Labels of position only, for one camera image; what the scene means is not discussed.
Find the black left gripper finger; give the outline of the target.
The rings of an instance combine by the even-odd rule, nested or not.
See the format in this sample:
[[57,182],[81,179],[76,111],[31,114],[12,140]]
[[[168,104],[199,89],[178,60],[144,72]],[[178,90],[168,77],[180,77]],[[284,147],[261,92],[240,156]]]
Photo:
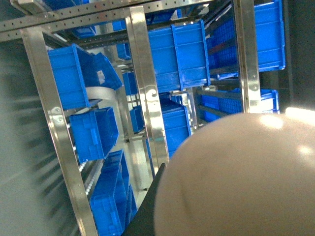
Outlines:
[[162,163],[136,215],[124,231],[125,236],[154,236],[154,208],[159,181],[165,170]]

